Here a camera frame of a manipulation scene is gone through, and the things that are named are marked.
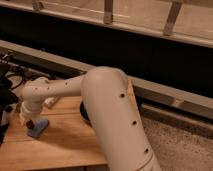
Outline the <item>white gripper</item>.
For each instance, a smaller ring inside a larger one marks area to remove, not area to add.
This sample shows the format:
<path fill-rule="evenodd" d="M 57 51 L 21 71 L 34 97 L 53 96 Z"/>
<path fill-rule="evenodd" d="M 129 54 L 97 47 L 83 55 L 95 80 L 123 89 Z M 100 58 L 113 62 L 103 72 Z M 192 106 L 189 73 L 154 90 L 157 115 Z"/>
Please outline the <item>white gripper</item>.
<path fill-rule="evenodd" d="M 32 120 L 34 123 L 39 117 L 39 114 L 24 113 L 23 111 L 21 111 L 19 114 L 20 123 L 22 126 L 26 125 L 26 122 L 29 120 Z"/>

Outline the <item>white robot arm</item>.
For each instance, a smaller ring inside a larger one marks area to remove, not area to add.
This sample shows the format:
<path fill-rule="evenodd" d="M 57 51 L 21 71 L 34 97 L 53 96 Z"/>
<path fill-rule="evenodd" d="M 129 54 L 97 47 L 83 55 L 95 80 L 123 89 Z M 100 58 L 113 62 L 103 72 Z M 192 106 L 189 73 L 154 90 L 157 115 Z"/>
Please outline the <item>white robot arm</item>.
<path fill-rule="evenodd" d="M 110 171 L 162 171 L 128 84 L 122 70 L 104 66 L 70 79 L 40 77 L 23 87 L 21 114 L 35 119 L 45 99 L 80 95 Z"/>

